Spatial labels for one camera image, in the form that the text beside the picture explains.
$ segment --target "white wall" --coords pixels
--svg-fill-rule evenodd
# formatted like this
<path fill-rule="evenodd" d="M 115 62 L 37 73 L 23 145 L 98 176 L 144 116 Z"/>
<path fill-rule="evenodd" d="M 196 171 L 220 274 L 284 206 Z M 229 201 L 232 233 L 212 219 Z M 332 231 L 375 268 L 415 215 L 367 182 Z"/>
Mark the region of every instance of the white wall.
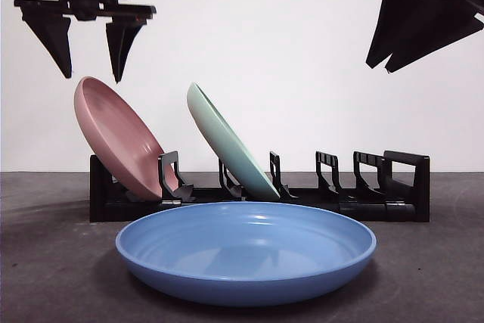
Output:
<path fill-rule="evenodd" d="M 186 107 L 197 82 L 268 168 L 314 170 L 315 150 L 340 157 L 385 149 L 429 154 L 434 171 L 483 171 L 484 33 L 394 74 L 365 64 L 380 0 L 129 0 L 158 14 L 135 40 L 122 82 L 104 22 L 73 21 L 73 78 L 64 79 L 2 0 L 2 169 L 84 171 L 91 150 L 73 112 L 84 75 L 115 89 L 183 170 L 216 170 Z"/>

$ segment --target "robotic arm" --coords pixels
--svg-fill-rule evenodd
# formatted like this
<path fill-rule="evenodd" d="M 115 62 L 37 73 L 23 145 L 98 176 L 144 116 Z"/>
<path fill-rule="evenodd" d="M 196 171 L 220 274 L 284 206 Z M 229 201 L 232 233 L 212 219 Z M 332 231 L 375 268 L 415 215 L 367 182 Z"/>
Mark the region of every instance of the robotic arm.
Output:
<path fill-rule="evenodd" d="M 396 71 L 479 30 L 484 0 L 382 0 L 367 64 Z"/>
<path fill-rule="evenodd" d="M 147 19 L 151 19 L 156 9 L 147 5 L 120 5 L 118 0 L 14 0 L 14 5 L 22 10 L 22 19 L 47 48 L 55 63 L 66 78 L 71 77 L 69 39 L 67 32 L 70 18 L 95 20 L 97 17 L 111 17 L 106 25 L 111 66 L 116 82 L 123 76 L 129 49 Z"/>
<path fill-rule="evenodd" d="M 112 17 L 106 25 L 111 66 L 116 82 L 123 76 L 129 49 L 140 28 L 156 9 L 147 5 L 120 5 L 118 0 L 15 0 L 23 20 L 47 48 L 65 77 L 71 77 L 67 31 L 71 14 L 77 20 Z M 391 56 L 385 68 L 400 68 L 479 30 L 475 18 L 484 14 L 484 0 L 382 0 L 380 16 L 368 52 L 367 64 L 377 66 Z"/>

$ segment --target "plate rim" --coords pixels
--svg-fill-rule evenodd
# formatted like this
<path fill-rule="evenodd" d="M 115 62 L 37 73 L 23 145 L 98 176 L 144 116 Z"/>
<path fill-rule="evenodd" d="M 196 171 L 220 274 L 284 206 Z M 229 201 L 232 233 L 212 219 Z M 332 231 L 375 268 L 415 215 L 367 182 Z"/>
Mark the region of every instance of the plate rim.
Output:
<path fill-rule="evenodd" d="M 267 191 L 269 191 L 269 187 L 271 189 L 271 193 L 274 194 L 274 197 L 277 197 L 277 199 L 280 199 L 281 198 L 281 194 L 278 192 L 278 190 L 274 187 L 274 185 L 271 183 L 270 179 L 268 178 L 268 176 L 265 174 L 265 172 L 262 170 L 262 168 L 260 167 L 260 165 L 257 163 L 256 159 L 254 158 L 254 156 L 250 153 L 249 149 L 247 148 L 247 146 L 241 141 L 241 139 L 239 138 L 239 136 L 237 135 L 237 133 L 232 129 L 232 127 L 230 126 L 229 123 L 227 123 L 227 120 L 225 120 L 225 118 L 223 117 L 223 115 L 220 114 L 219 110 L 216 108 L 216 106 L 213 104 L 213 102 L 210 100 L 210 98 L 205 94 L 205 92 L 202 90 L 202 88 L 196 83 L 196 82 L 192 82 L 188 88 L 188 93 L 190 92 L 190 90 L 192 89 L 192 87 L 194 87 L 194 89 L 199 92 L 201 94 L 201 96 L 203 97 L 203 100 L 206 102 L 207 106 L 209 107 L 209 110 L 211 111 L 212 115 L 214 116 L 213 117 L 213 120 L 217 120 L 217 123 L 219 123 L 219 125 L 222 126 L 223 129 L 227 130 L 229 136 L 231 137 L 231 140 L 232 141 L 235 141 L 235 144 L 240 148 L 240 150 L 242 151 L 243 155 L 249 160 L 250 164 L 253 166 L 254 170 L 257 171 L 257 174 L 260 175 L 262 177 L 262 179 L 264 180 L 264 182 L 267 184 Z M 198 126 L 198 123 L 191 111 L 191 107 L 190 107 L 190 103 L 188 102 L 188 109 L 190 111 L 190 114 L 192 115 L 194 121 L 195 121 L 195 124 L 197 125 L 197 128 L 198 130 L 200 131 L 200 133 L 202 134 L 202 136 L 205 138 L 206 140 L 206 137 L 205 137 L 205 134 L 202 132 L 202 130 L 200 129 L 200 127 Z M 220 158 L 219 154 L 215 151 L 215 149 L 213 148 L 213 146 L 207 141 L 207 144 L 212 148 L 213 152 L 217 155 L 217 157 Z"/>
<path fill-rule="evenodd" d="M 174 272 L 173 270 L 169 269 L 161 269 L 159 266 L 155 266 L 152 264 L 147 264 L 145 262 L 142 262 L 140 259 L 135 258 L 131 256 L 121 245 L 120 240 L 121 236 L 125 231 L 130 228 L 130 226 L 139 223 L 142 220 L 145 219 L 150 219 L 150 218 L 155 218 L 157 215 L 160 215 L 162 213 L 172 213 L 173 211 L 180 210 L 180 209 L 186 209 L 186 208 L 197 208 L 197 207 L 203 207 L 207 205 L 227 205 L 227 204 L 250 204 L 250 203 L 257 203 L 257 204 L 265 204 L 265 205 L 281 205 L 281 206 L 291 206 L 291 208 L 301 208 L 301 209 L 309 209 L 309 210 L 316 210 L 318 213 L 327 213 L 329 215 L 332 215 L 337 218 L 345 219 L 351 223 L 355 223 L 356 225 L 359 225 L 362 227 L 369 235 L 371 238 L 371 243 L 370 246 L 361 254 L 359 254 L 357 257 L 354 257 L 353 259 L 350 259 L 349 261 L 345 262 L 344 264 L 341 264 L 335 268 L 331 269 L 322 269 L 317 272 L 313 273 L 305 273 L 305 274 L 300 274 L 300 275 L 294 275 L 291 276 L 290 278 L 264 278 L 264 279 L 255 279 L 255 278 L 230 278 L 230 277 L 217 277 L 217 276 L 204 276 L 204 275 L 194 275 L 194 274 L 185 274 L 185 273 L 179 273 L 179 272 Z M 324 274 L 329 274 L 331 272 L 339 271 L 339 270 L 344 270 L 347 269 L 361 261 L 364 261 L 368 257 L 370 257 L 374 251 L 376 250 L 377 247 L 377 238 L 373 231 L 367 227 L 365 224 L 361 223 L 360 221 L 356 221 L 355 219 L 352 219 L 348 216 L 341 215 L 339 213 L 335 213 L 329 210 L 324 210 L 321 208 L 317 207 L 310 207 L 310 206 L 302 206 L 299 204 L 291 204 L 291 203 L 280 203 L 280 202 L 265 202 L 265 201 L 226 201 L 226 202 L 211 202 L 211 203 L 201 203 L 201 204 L 193 204 L 190 206 L 183 206 L 183 207 L 176 207 L 172 208 L 169 210 L 164 210 L 164 211 L 159 211 L 156 213 L 152 213 L 150 215 L 141 217 L 140 219 L 137 219 L 135 221 L 130 222 L 128 225 L 126 225 L 121 231 L 118 232 L 116 235 L 116 249 L 118 250 L 118 253 L 121 254 L 121 256 L 124 259 L 127 259 L 130 262 L 133 262 L 137 266 L 141 266 L 145 269 L 159 272 L 165 275 L 171 275 L 171 276 L 176 276 L 179 278 L 189 278 L 189 279 L 196 279 L 196 280 L 203 280 L 203 281 L 231 281 L 231 282 L 264 282 L 264 281 L 288 281 L 288 280 L 294 280 L 294 279 L 301 279 L 301 278 L 311 278 L 314 276 L 319 276 L 319 275 L 324 275 Z"/>

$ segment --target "mint green plate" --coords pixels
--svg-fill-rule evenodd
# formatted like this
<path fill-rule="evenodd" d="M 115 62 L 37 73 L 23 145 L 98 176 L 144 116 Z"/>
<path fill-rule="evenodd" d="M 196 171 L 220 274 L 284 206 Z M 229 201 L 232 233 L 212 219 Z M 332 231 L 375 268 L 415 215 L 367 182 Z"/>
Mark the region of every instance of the mint green plate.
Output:
<path fill-rule="evenodd" d="M 196 83 L 188 89 L 187 103 L 203 137 L 247 191 L 260 200 L 279 200 L 267 175 Z"/>

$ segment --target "black dish rack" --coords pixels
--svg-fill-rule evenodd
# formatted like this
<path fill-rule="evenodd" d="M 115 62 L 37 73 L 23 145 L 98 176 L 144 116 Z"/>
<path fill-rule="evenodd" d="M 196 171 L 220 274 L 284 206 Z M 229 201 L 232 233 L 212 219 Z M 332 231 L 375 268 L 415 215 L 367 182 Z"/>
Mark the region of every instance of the black dish rack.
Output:
<path fill-rule="evenodd" d="M 315 164 L 318 186 L 298 188 L 284 185 L 281 181 L 281 158 L 270 152 L 272 184 L 278 190 L 279 203 L 292 203 L 317 207 L 343 214 L 362 221 L 415 221 L 430 220 L 430 158 L 428 156 L 385 151 L 383 156 L 353 153 L 355 187 L 343 188 L 340 184 L 338 158 L 316 151 Z M 392 164 L 414 166 L 413 185 L 393 178 Z M 166 183 L 163 170 L 171 164 L 178 179 L 178 188 L 172 190 Z M 377 168 L 378 188 L 372 188 L 360 173 L 360 164 Z M 178 152 L 161 154 L 158 158 L 159 180 L 162 198 L 155 201 L 142 200 L 121 185 L 91 155 L 90 160 L 90 221 L 132 221 L 151 213 L 191 204 L 221 202 L 227 200 L 260 200 L 250 196 L 238 184 L 227 167 L 219 160 L 219 187 L 200 187 L 185 182 L 178 167 Z M 323 176 L 321 165 L 331 168 L 331 180 Z"/>

